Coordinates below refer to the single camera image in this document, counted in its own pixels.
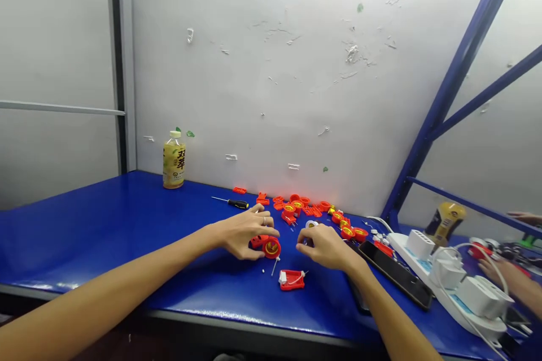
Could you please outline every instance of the black phone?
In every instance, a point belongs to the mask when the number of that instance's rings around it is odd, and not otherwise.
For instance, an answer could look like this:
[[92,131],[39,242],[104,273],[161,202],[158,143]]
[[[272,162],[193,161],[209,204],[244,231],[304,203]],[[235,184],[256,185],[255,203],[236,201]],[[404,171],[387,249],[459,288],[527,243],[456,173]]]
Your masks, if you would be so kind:
[[357,254],[362,256],[364,260],[379,270],[387,279],[392,281],[416,305],[425,311],[429,310],[433,299],[433,292],[417,276],[411,274],[405,267],[388,257],[370,241],[366,241],[360,246],[350,242],[349,246]]

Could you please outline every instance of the plastic bottle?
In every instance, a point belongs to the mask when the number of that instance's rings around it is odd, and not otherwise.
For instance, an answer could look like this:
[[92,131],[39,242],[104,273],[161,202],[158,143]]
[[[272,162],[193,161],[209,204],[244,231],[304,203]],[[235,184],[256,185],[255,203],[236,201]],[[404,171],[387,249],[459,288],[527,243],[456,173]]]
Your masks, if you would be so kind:
[[425,228],[424,234],[437,247],[446,247],[454,230],[465,219],[466,210],[456,203],[444,202],[436,210],[433,219]]
[[177,189],[185,182],[186,145],[180,142],[180,131],[170,131],[169,136],[164,144],[163,182],[166,189]]

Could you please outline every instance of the plug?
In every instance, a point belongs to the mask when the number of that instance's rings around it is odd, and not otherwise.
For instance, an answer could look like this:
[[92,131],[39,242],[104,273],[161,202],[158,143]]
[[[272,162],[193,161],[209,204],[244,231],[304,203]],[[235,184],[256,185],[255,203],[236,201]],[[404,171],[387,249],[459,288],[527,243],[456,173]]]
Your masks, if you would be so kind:
[[467,272],[462,268],[462,265],[457,266],[457,261],[437,259],[436,262],[433,262],[433,267],[429,272],[429,280],[440,288],[440,279],[444,289],[455,289],[466,274]]

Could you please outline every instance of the person's hand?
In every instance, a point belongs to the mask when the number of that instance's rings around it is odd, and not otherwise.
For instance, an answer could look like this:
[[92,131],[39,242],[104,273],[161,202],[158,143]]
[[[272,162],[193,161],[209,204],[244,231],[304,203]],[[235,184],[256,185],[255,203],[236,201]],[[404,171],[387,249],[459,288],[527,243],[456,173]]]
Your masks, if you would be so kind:
[[528,213],[528,212],[508,212],[510,217],[515,218],[516,220],[522,221],[523,223],[530,224],[532,226],[537,226],[542,224],[542,216]]
[[[314,247],[303,245],[305,239],[311,239]],[[337,232],[324,224],[302,228],[295,248],[326,268],[346,272],[349,265],[359,265],[361,261],[369,269],[367,263],[344,243]]]
[[271,214],[269,212],[257,213],[260,210],[264,210],[264,207],[258,203],[246,212],[209,224],[205,228],[209,231],[210,238],[216,239],[216,246],[224,247],[237,259],[251,259],[254,261],[262,258],[264,253],[248,247],[251,238],[258,235],[281,236],[274,229]]
[[[501,271],[502,277],[508,285],[508,290],[517,296],[518,289],[530,284],[531,279],[525,275],[518,267],[509,261],[501,259],[496,261],[495,265]],[[484,271],[489,279],[495,282],[502,288],[501,279],[499,278],[495,268],[487,261],[487,259],[481,259],[478,266]]]

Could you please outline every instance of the power cord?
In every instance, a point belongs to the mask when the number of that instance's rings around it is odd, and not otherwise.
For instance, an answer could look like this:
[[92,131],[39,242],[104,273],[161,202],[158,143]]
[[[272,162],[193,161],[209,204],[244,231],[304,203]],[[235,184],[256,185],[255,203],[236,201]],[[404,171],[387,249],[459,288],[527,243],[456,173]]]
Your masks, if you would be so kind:
[[372,216],[366,216],[367,218],[370,218],[370,219],[373,219],[373,220],[376,220],[378,222],[380,222],[381,224],[383,224],[389,232],[395,232],[391,229],[391,227],[388,225],[388,223],[386,223],[383,219],[381,219],[380,217],[372,217]]
[[[454,247],[448,247],[448,248],[443,248],[442,250],[440,250],[437,255],[435,256],[435,258],[433,259],[434,262],[436,262],[436,260],[438,259],[438,257],[445,251],[449,251],[449,250],[453,250],[456,252],[456,254],[459,256],[459,258],[462,258],[461,257],[461,253],[457,250],[458,248],[462,247],[462,246],[467,246],[467,245],[471,245],[471,246],[475,246],[475,247],[478,247],[477,245],[475,244],[472,244],[472,243],[463,243],[463,244],[458,244]],[[501,283],[502,283],[502,288],[503,288],[503,291],[504,293],[506,293],[508,295],[508,285],[506,284],[506,281],[504,280],[502,274],[501,274],[501,271],[499,271],[499,268],[497,268],[497,266],[495,265],[495,262],[489,257],[489,255],[484,251],[484,250],[479,250],[482,254],[484,254],[484,256],[486,257],[486,259],[490,262],[490,264],[493,266],[493,268],[495,269],[495,271],[497,272],[497,275],[499,276],[500,280],[501,280]],[[446,294],[446,296],[448,297],[448,299],[453,303],[454,306],[456,306],[458,309],[461,309],[461,307],[457,304],[457,302],[452,298],[452,295],[450,295],[448,293],[448,291],[446,289],[444,289],[443,285],[442,285],[442,281],[440,280],[440,275],[439,273],[437,272],[436,273],[436,280],[437,282],[439,283],[439,287],[440,289],[442,289],[442,291]],[[508,359],[506,357],[504,357],[498,350],[497,348],[495,347],[495,345],[489,341],[482,333],[480,333],[480,330],[478,330],[478,328],[474,325],[473,322],[470,321],[470,319],[465,316],[462,312],[460,312],[460,314],[463,316],[463,318],[467,321],[467,323],[470,324],[470,326],[474,329],[474,331],[476,331],[476,333],[478,334],[478,336],[489,346],[489,348],[491,348],[495,354],[497,354],[500,358],[502,358],[504,361],[508,361]],[[506,311],[504,312],[504,314],[502,315],[502,320],[505,321],[505,314],[506,314]]]

